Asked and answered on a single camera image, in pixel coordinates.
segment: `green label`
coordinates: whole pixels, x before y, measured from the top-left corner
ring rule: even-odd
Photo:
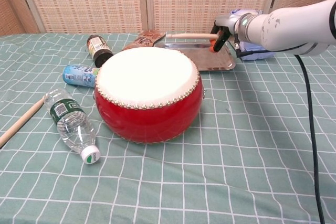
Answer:
[[[84,112],[78,102],[74,99],[62,99],[51,107],[49,113],[55,123],[58,123],[63,116],[74,111]]]

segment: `soy sauce bottle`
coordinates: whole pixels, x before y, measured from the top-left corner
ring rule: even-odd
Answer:
[[[97,68],[100,68],[113,56],[113,53],[106,41],[99,35],[91,35],[88,38],[86,45]]]

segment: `plastic bottle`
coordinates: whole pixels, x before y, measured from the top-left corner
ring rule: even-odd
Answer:
[[[57,125],[63,142],[80,154],[84,163],[93,164],[100,158],[96,133],[80,105],[65,89],[49,91],[44,105]]]
[[[63,81],[71,85],[94,88],[99,68],[84,65],[67,65],[63,70]]]
[[[86,41],[86,45],[97,68],[100,68],[113,56],[107,42],[99,35],[91,35]]]

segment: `blue bottle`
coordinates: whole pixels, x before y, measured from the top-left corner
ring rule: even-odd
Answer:
[[[94,88],[99,68],[84,65],[67,65],[63,70],[63,80],[70,85]]]

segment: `bottle cap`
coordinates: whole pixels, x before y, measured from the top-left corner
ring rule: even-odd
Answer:
[[[85,164],[93,164],[100,158],[100,151],[95,145],[90,145],[80,153]]]

